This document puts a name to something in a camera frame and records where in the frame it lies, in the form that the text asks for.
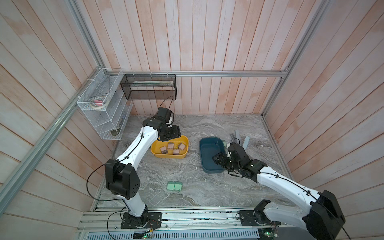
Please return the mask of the yellow plastic storage box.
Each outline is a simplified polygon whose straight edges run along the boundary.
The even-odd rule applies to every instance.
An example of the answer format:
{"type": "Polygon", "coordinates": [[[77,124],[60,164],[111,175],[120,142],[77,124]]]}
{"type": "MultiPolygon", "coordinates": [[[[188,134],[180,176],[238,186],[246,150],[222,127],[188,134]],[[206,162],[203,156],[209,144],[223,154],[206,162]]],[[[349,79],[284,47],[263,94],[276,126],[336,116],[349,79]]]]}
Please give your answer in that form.
{"type": "Polygon", "coordinates": [[[157,158],[183,159],[189,149],[189,139],[182,135],[168,142],[156,140],[151,146],[151,153],[157,158]]]}

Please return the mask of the teal plastic storage box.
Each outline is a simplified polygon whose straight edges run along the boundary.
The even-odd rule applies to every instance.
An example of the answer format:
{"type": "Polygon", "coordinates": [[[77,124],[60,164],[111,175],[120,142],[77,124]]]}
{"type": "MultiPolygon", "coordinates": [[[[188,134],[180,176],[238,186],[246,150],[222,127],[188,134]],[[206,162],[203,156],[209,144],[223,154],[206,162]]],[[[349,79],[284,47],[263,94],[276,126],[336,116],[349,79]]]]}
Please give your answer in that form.
{"type": "Polygon", "coordinates": [[[217,165],[213,157],[218,153],[225,152],[223,141],[217,137],[202,138],[199,142],[199,148],[203,171],[207,174],[222,173],[224,168],[217,165]]]}

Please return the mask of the green plug cube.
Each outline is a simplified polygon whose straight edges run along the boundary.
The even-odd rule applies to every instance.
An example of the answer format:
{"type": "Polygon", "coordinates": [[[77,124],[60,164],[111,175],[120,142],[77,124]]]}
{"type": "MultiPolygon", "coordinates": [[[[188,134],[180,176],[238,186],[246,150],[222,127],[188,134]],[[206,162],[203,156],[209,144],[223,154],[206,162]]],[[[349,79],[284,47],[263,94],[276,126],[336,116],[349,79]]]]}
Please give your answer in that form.
{"type": "Polygon", "coordinates": [[[183,187],[182,182],[174,182],[174,191],[181,191],[183,187]]]}
{"type": "Polygon", "coordinates": [[[171,181],[169,181],[169,182],[167,183],[167,190],[168,190],[168,191],[174,191],[174,190],[175,190],[175,182],[171,182],[171,181]]]}

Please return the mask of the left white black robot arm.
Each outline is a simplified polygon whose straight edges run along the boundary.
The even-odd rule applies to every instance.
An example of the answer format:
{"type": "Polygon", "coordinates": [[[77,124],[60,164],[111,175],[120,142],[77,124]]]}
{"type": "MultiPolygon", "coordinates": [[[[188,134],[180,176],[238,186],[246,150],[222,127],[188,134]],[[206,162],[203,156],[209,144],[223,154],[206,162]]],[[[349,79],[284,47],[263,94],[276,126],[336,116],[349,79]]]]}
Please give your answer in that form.
{"type": "Polygon", "coordinates": [[[124,201],[133,217],[141,217],[146,205],[142,201],[137,174],[140,161],[155,141],[167,142],[181,137],[180,127],[173,124],[174,113],[159,107],[157,113],[143,121],[139,134],[116,160],[105,164],[106,188],[124,201]]]}

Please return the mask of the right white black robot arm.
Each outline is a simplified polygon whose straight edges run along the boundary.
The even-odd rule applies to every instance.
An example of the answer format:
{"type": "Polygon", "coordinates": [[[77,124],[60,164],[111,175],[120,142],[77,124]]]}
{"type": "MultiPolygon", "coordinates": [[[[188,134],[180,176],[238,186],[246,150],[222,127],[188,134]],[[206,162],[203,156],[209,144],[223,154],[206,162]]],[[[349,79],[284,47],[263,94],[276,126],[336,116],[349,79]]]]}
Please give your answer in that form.
{"type": "Polygon", "coordinates": [[[278,174],[266,163],[250,159],[237,143],[230,143],[227,154],[217,153],[212,159],[230,175],[266,186],[295,204],[290,207],[262,200],[253,210],[239,212],[242,226],[283,223],[306,230],[317,240],[334,240],[344,230],[346,219],[333,193],[318,192],[278,174]]]}

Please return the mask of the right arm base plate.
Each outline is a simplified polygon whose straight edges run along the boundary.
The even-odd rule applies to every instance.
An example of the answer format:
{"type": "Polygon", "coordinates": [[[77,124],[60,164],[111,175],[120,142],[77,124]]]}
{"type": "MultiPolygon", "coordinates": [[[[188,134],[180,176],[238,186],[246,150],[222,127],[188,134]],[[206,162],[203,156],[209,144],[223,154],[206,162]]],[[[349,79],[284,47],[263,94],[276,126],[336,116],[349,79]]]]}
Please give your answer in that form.
{"type": "Polygon", "coordinates": [[[249,226],[280,226],[281,222],[270,221],[263,212],[255,210],[239,211],[236,219],[239,220],[243,227],[249,226]]]}

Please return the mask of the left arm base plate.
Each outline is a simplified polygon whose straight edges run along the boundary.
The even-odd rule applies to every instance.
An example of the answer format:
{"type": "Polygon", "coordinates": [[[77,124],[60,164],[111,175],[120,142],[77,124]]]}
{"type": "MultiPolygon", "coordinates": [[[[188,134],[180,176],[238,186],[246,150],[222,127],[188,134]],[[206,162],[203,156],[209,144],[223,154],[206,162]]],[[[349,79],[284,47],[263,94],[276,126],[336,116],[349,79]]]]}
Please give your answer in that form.
{"type": "Polygon", "coordinates": [[[121,229],[159,229],[162,225],[162,213],[144,212],[141,217],[134,217],[129,213],[123,215],[121,229]]]}

